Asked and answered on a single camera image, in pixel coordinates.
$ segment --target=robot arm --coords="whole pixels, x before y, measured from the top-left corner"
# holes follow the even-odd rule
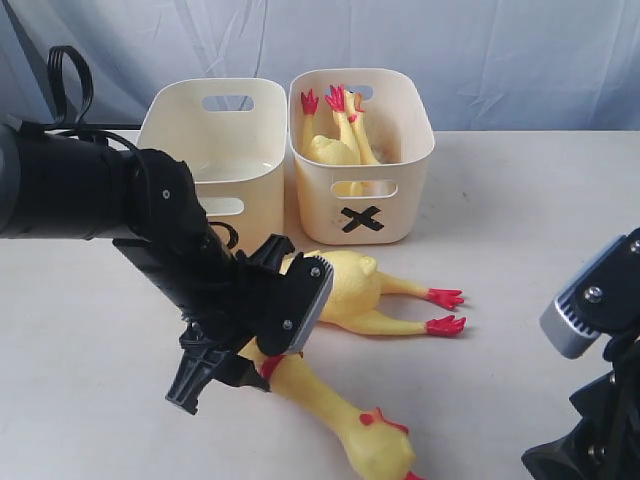
[[[83,135],[90,133],[81,130]],[[268,390],[237,355],[252,338],[266,355],[301,350],[326,302],[331,266],[299,253],[286,274],[287,237],[232,255],[214,233],[184,162],[0,125],[0,238],[112,238],[113,245],[182,312],[184,354],[167,399],[191,414],[212,379]]]
[[[522,457],[536,480],[633,480],[640,472],[640,229],[621,235],[560,290],[540,318],[564,357],[601,335],[612,371],[574,393],[582,417],[566,436]]]

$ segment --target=black tape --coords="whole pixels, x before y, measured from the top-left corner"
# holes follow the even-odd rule
[[[381,210],[378,207],[373,205],[367,208],[362,213],[358,213],[355,210],[351,210],[350,208],[344,207],[340,213],[342,213],[347,218],[351,218],[351,221],[342,228],[342,231],[344,233],[349,233],[354,231],[360,225],[364,225],[365,227],[370,228],[374,232],[378,232],[384,228],[384,225],[379,221],[375,220],[373,216],[380,212]]]

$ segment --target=white table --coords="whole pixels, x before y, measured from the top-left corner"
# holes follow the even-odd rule
[[[565,360],[538,317],[583,261],[640,224],[639,157],[634,132],[437,133],[413,233],[360,250],[463,289],[468,333],[319,328],[305,358],[350,401],[409,425],[417,474],[530,478],[523,451],[568,433],[567,397],[608,369],[602,340]],[[289,214],[296,245],[316,247],[293,202]],[[195,417],[165,401],[183,324],[108,241],[2,241],[0,272],[0,479],[358,478],[332,434],[275,395],[211,384]],[[443,314],[409,299],[384,310]]]

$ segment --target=plastic basket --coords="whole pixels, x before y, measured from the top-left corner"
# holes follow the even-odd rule
[[[369,90],[362,102],[365,129],[374,150],[389,161],[383,165],[334,166],[302,155],[301,93],[320,97],[315,134],[338,138],[330,107],[324,101],[329,85]],[[414,83],[399,72],[379,68],[315,70],[293,80],[289,90],[289,138],[294,153],[300,221],[314,240],[329,245],[382,244],[404,238],[415,223],[435,147],[433,130]],[[384,182],[386,195],[344,197],[335,194],[341,182]]]
[[[283,233],[286,138],[280,85],[215,78],[161,90],[137,143],[185,161],[212,228],[232,249],[251,254],[271,233]]]

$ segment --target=white backdrop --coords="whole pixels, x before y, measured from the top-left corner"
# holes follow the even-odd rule
[[[9,3],[43,55],[58,43],[86,55],[93,121],[139,122],[184,78],[258,75],[288,88],[315,68],[382,66],[416,82],[435,129],[640,126],[638,0]]]

